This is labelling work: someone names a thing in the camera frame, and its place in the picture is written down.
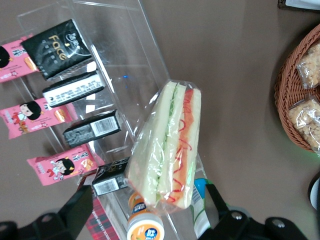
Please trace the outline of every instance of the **black package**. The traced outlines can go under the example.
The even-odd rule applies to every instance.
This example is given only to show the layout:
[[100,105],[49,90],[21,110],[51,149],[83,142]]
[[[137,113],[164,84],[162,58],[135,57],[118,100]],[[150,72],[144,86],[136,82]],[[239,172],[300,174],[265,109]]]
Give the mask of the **black package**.
[[100,166],[96,177],[92,181],[92,187],[97,196],[108,194],[128,186],[125,181],[125,169],[129,157]]
[[21,45],[45,79],[91,57],[72,19],[23,41]]
[[121,131],[117,110],[103,112],[76,122],[63,136],[71,148]]
[[45,88],[42,94],[49,106],[54,108],[95,94],[105,88],[96,71],[86,72]]

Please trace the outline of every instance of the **sandwich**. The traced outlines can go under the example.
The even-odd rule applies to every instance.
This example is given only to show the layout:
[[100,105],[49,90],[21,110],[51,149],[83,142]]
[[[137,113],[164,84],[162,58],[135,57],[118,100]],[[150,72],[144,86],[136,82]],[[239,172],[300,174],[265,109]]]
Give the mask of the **sandwich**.
[[200,90],[173,81],[164,86],[133,147],[127,174],[147,205],[190,205],[200,113]]

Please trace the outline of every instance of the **plastic snack bag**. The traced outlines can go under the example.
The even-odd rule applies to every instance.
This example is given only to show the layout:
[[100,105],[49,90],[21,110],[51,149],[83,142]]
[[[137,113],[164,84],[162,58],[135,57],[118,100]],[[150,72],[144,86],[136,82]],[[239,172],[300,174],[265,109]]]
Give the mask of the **plastic snack bag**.
[[73,120],[66,105],[51,108],[44,98],[2,109],[0,115],[9,139]]
[[310,144],[320,151],[320,104],[315,96],[307,96],[289,109],[289,118],[294,128]]
[[47,80],[91,58],[72,19],[23,41],[21,45]]
[[53,156],[39,156],[28,159],[43,186],[96,170],[104,164],[100,158],[94,159],[84,144]]
[[0,83],[38,72],[37,66],[21,46],[22,39],[26,37],[0,46]]
[[147,206],[186,209],[191,204],[200,114],[201,92],[193,83],[169,81],[164,86],[126,173]]
[[296,66],[305,89],[320,84],[320,42],[311,46]]

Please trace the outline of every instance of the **pink snack package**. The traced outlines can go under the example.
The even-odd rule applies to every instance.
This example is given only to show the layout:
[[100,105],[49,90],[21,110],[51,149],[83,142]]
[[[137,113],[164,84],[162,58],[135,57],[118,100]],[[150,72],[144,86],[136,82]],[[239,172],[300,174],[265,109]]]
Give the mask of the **pink snack package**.
[[28,159],[27,162],[33,167],[43,186],[96,170],[104,164],[102,159],[94,159],[85,144],[53,156]]
[[9,139],[73,120],[66,105],[51,108],[45,98],[2,109],[0,114]]
[[0,83],[39,71],[21,46],[24,39],[0,46]]

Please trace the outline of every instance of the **packaged cookie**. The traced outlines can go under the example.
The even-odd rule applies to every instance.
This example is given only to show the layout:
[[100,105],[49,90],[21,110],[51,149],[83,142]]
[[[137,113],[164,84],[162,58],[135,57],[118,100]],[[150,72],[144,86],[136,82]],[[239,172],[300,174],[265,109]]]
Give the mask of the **packaged cookie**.
[[122,121],[117,110],[106,111],[74,123],[63,132],[67,144],[74,148],[121,131]]
[[73,120],[66,105],[52,108],[45,98],[2,109],[0,116],[9,129],[9,139]]
[[92,71],[56,82],[42,93],[50,107],[54,108],[98,93],[104,88],[105,83],[96,71]]
[[320,42],[311,46],[296,66],[305,89],[320,84]]
[[320,104],[315,96],[307,96],[289,109],[294,128],[318,153],[320,151]]
[[104,163],[102,159],[94,158],[85,144],[53,156],[28,159],[27,162],[43,186],[96,170]]
[[4,83],[33,72],[37,66],[31,60],[21,42],[26,37],[0,46],[0,83]]

